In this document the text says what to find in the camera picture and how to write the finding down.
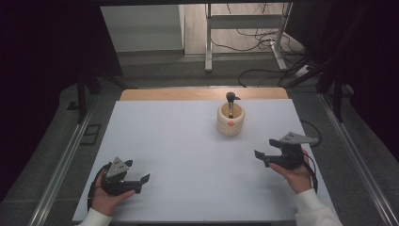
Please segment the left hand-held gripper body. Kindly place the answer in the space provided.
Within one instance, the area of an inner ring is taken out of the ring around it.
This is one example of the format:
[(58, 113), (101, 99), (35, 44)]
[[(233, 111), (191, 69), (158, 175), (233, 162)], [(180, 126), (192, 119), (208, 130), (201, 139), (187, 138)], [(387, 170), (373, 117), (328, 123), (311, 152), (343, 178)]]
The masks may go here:
[(105, 167), (105, 176), (102, 179), (102, 189), (111, 196), (118, 196), (124, 192), (134, 190), (138, 181), (125, 181), (129, 167), (125, 161), (116, 157)]

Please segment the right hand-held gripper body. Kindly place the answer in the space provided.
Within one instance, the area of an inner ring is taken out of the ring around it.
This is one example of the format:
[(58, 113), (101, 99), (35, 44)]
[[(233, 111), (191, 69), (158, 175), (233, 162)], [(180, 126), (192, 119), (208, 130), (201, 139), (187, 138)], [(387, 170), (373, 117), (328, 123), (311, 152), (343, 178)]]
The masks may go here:
[(288, 170), (294, 170), (302, 165), (304, 154), (302, 152), (302, 144), (316, 144), (319, 139), (315, 137), (306, 137), (300, 134), (289, 132), (279, 141), (283, 144), (281, 155), (268, 155), (269, 167), (271, 163), (279, 165)]

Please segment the round wooden cup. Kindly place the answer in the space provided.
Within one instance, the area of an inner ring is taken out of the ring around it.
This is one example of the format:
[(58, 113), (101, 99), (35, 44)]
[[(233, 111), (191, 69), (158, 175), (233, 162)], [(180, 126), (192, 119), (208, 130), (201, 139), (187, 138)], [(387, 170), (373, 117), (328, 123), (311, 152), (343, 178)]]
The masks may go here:
[(229, 104), (221, 105), (217, 110), (216, 128), (224, 136), (234, 137), (243, 128), (246, 112), (239, 104), (234, 104), (232, 108), (232, 119), (229, 117)]

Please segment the black makeup brush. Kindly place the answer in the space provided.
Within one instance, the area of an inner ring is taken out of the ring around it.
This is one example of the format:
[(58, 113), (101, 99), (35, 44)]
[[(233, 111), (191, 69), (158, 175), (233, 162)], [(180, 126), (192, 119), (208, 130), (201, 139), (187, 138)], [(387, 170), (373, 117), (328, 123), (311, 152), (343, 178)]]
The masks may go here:
[(242, 110), (239, 107), (239, 105), (236, 105), (234, 103), (235, 97), (237, 97), (237, 96), (232, 91), (229, 91), (226, 93), (226, 99), (228, 102), (228, 118), (229, 119), (235, 119), (235, 118), (239, 117), (242, 113)]

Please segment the person's right hand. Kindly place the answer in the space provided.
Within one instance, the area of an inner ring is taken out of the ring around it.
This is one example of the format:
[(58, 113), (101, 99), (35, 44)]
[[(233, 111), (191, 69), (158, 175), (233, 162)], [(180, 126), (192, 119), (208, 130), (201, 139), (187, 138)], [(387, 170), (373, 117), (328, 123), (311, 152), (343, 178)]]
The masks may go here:
[(286, 179), (288, 185), (295, 194), (305, 192), (312, 188), (311, 175), (303, 165), (296, 169), (287, 170), (279, 165), (271, 163), (270, 168)]

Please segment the person's left hand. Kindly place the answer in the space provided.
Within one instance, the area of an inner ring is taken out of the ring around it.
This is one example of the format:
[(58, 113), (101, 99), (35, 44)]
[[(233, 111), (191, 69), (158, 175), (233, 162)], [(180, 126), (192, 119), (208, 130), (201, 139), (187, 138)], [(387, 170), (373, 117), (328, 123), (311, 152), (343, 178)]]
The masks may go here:
[(130, 190), (118, 196), (111, 196), (102, 189), (103, 178), (104, 172), (102, 171), (100, 176), (97, 178), (95, 187), (93, 189), (91, 208), (103, 215), (112, 217), (118, 205), (134, 196), (136, 192), (134, 190)]

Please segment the white table mat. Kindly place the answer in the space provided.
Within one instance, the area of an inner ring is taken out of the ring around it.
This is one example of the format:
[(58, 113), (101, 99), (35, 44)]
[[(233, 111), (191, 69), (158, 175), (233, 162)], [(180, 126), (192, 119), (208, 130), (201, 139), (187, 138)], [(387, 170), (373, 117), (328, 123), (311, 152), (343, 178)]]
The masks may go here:
[(295, 194), (264, 166), (256, 152), (279, 150), (279, 139), (303, 128), (293, 102), (243, 100), (242, 131), (216, 129), (219, 101), (118, 101), (92, 169), (119, 157), (133, 166), (126, 176), (150, 180), (123, 202), (117, 223), (255, 223), (292, 220)]

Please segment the black metal stand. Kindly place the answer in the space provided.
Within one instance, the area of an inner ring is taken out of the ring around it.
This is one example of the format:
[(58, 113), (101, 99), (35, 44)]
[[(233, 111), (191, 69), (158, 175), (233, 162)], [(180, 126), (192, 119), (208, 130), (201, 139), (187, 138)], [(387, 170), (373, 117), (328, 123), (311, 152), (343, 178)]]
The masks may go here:
[(333, 88), (332, 111), (339, 122), (342, 122), (342, 98), (343, 98), (343, 54), (345, 49), (349, 46), (356, 29), (365, 14), (368, 5), (356, 4), (343, 17), (337, 19), (338, 25), (335, 26), (333, 34), (315, 51), (322, 51), (325, 59), (321, 60), (313, 69), (301, 77), (289, 80), (291, 73), (286, 73), (279, 81), (279, 86), (284, 89), (291, 89), (299, 84), (319, 75), (320, 78), (315, 86), (319, 93), (327, 93), (330, 88)]
[(103, 73), (98, 70), (95, 70), (92, 74), (79, 73), (77, 75), (77, 83), (76, 83), (77, 101), (70, 102), (69, 106), (68, 106), (68, 110), (77, 110), (78, 111), (78, 120), (77, 120), (78, 124), (83, 122), (83, 119), (85, 118), (85, 116), (88, 113), (86, 89), (88, 89), (91, 93), (94, 93), (94, 94), (99, 94), (102, 90), (102, 87), (98, 80), (99, 77), (113, 83), (114, 85), (120, 87), (122, 90), (131, 88), (131, 86), (120, 81), (115, 76), (112, 76), (107, 73)]

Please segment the white power strip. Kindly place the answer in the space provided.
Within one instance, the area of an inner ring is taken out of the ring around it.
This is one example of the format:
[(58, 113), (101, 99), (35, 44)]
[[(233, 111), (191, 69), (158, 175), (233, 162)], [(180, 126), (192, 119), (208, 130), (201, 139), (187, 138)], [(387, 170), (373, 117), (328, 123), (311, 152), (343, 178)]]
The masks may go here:
[(308, 73), (311, 70), (311, 66), (309, 65), (304, 65), (302, 68), (300, 68), (296, 73), (296, 77), (303, 76), (304, 74)]

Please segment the wooden table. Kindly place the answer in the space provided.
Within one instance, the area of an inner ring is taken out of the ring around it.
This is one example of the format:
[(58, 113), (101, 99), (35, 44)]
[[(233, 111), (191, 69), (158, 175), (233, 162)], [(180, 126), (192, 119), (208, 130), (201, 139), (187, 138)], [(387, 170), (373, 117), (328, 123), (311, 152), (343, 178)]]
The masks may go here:
[(288, 99), (283, 88), (178, 88), (178, 89), (127, 89), (121, 101), (200, 101), (225, 100), (231, 91), (243, 100)]

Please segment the dark curtain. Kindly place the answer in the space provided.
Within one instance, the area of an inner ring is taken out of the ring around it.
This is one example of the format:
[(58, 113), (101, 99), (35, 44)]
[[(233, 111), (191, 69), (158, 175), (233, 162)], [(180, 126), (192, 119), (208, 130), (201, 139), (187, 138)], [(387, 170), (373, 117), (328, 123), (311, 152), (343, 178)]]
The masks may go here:
[(350, 86), (352, 106), (399, 161), (399, 0), (295, 1), (285, 32), (314, 62), (337, 58), (318, 88)]
[(0, 0), (0, 201), (51, 123), (62, 90), (122, 71), (101, 7), (84, 0)]

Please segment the white cabinet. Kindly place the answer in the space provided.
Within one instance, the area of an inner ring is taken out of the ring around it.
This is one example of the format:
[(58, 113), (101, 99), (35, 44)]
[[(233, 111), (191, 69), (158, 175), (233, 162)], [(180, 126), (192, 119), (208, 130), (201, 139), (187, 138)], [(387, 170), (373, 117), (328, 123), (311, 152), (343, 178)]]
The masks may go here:
[(179, 5), (101, 7), (117, 52), (174, 51), (184, 48)]

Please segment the black rectangular floor frame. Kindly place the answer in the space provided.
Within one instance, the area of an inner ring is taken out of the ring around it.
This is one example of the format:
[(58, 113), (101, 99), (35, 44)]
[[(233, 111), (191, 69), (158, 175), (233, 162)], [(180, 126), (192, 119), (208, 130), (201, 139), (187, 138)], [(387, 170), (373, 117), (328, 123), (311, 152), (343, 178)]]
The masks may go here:
[(83, 146), (92, 146), (96, 144), (101, 131), (100, 124), (89, 124), (81, 138), (80, 144)]

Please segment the metal floor rail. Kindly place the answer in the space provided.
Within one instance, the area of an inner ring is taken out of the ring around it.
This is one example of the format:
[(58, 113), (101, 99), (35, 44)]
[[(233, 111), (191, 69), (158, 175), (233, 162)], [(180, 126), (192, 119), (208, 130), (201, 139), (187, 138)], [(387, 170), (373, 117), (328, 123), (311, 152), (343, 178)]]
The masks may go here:
[(388, 201), (381, 187), (377, 184), (377, 181), (375, 180), (371, 171), (366, 166), (366, 163), (361, 157), (359, 150), (346, 130), (346, 127), (335, 116), (333, 111), (333, 103), (328, 99), (326, 94), (319, 94), (318, 98), (324, 106), (324, 109), (327, 112), (327, 115), (332, 122), (338, 137), (342, 141), (349, 158), (358, 172), (360, 180), (363, 182), (367, 192), (369, 193), (385, 226), (399, 226), (399, 217), (393, 213), (390, 202)]
[(56, 196), (73, 161), (83, 134), (88, 127), (88, 123), (93, 113), (93, 108), (96, 104), (96, 100), (93, 100), (89, 103), (86, 115), (75, 127), (72, 133), (72, 137), (70, 138), (68, 145), (64, 150), (64, 153), (61, 155), (58, 164), (56, 165), (55, 171), (52, 174), (47, 187), (44, 189), (40, 201), (37, 204), (36, 209), (28, 222), (28, 226), (44, 226), (44, 223), (49, 216), (51, 208), (55, 203)]

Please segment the white metal desk frame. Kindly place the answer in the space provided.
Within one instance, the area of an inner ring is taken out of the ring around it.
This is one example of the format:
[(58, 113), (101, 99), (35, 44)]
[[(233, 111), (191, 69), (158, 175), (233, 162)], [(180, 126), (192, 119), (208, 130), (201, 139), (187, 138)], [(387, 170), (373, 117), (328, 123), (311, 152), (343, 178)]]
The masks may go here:
[(212, 31), (215, 29), (256, 29), (256, 28), (274, 28), (277, 30), (277, 36), (269, 42), (275, 60), (281, 71), (286, 71), (287, 66), (283, 59), (280, 42), (285, 30), (289, 13), (292, 7), (291, 2), (283, 4), (281, 14), (252, 14), (252, 15), (213, 15), (212, 5), (206, 4), (206, 49), (205, 49), (205, 71), (210, 72), (213, 69), (212, 52)]

